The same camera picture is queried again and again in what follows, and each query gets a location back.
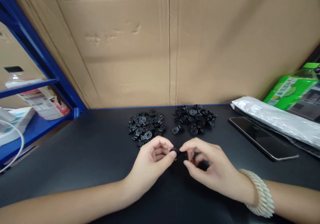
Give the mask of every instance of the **brown cardboard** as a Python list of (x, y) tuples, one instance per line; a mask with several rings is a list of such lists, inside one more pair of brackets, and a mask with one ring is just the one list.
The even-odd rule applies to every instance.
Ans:
[[(6, 81), (10, 74), (4, 70), (6, 66), (20, 66), (30, 77), (46, 79), (33, 60), (14, 38), (9, 29), (0, 22), (0, 90), (7, 89)], [(22, 108), (29, 106), (18, 96), (10, 96), (0, 99), (0, 107)]]
[(320, 38), (320, 0), (17, 0), (88, 107), (263, 98)]

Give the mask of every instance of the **white beaded bracelet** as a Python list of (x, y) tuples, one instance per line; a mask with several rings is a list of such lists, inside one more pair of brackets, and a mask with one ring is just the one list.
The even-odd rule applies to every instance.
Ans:
[(247, 208), (258, 216), (263, 216), (266, 218), (272, 217), (274, 213), (274, 206), (272, 196), (270, 194), (269, 189), (267, 188), (267, 185), (263, 182), (263, 180), (260, 177), (258, 177), (251, 171), (239, 169), (239, 172), (245, 174), (247, 177), (250, 178), (250, 180), (256, 186), (259, 196), (258, 206), (254, 207), (246, 204)]

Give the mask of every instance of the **black table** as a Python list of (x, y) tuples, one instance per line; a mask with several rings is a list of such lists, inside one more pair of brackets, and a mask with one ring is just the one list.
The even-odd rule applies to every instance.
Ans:
[[(218, 115), (215, 128), (201, 139), (221, 146), (237, 168), (261, 178), (320, 190), (320, 161), (295, 148), (298, 159), (273, 162), (229, 122), (239, 116), (230, 105), (209, 105)], [(130, 172), (139, 148), (128, 135), (127, 122), (150, 108), (89, 110), (47, 143), (0, 177), (0, 207), (55, 192), (118, 181)], [(180, 147), (191, 138), (186, 131), (174, 136), (175, 107), (158, 107), (168, 130), (164, 137)], [(226, 198), (193, 180), (181, 162), (175, 162), (139, 201), (95, 223), (284, 223), (265, 219), (244, 204)]]

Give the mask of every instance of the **blue metal shelf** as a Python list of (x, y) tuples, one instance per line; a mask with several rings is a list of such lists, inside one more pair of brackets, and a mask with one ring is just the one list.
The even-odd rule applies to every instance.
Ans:
[(56, 84), (58, 82), (59, 82), (58, 79), (50, 79), (50, 80), (37, 82), (37, 83), (26, 85), (26, 86), (10, 88), (8, 90), (2, 90), (2, 91), (0, 91), (0, 98), (16, 95), (16, 94), (19, 94), (19, 93), (25, 92), (25, 91), (31, 91), (33, 89), (38, 89), (38, 88), (44, 87), (44, 86), (51, 86), (51, 85)]
[[(2, 90), (0, 91), (0, 98), (44, 86), (52, 86), (71, 109), (69, 115), (53, 121), (46, 121), (38, 114), (35, 114), (23, 134), (26, 142), (25, 147), (27, 147), (63, 121), (77, 118), (82, 112), (87, 110), (87, 108), (15, 0), (0, 0), (0, 21), (7, 26), (48, 79), (27, 86)], [(0, 165), (14, 157), (19, 149), (20, 138), (0, 147)]]
[[(73, 119), (72, 113), (64, 116), (60, 119), (53, 121), (46, 121), (40, 117), (37, 113), (32, 117), (29, 122), (23, 136), (25, 138), (24, 148), (30, 146), (33, 142), (38, 140), (40, 137), (51, 131), (53, 128), (57, 127), (59, 124), (65, 120)], [(18, 138), (12, 142), (4, 144), (0, 147), (0, 163), (3, 164), (6, 161), (14, 157), (21, 146), (21, 139)]]

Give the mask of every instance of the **forearm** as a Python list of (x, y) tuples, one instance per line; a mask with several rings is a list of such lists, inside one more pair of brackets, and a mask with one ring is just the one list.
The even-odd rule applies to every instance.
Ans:
[(274, 211), (294, 223), (320, 223), (320, 192), (304, 187), (264, 180)]
[(88, 223), (121, 210), (135, 201), (123, 181), (56, 193), (21, 201), (0, 209), (1, 223)]

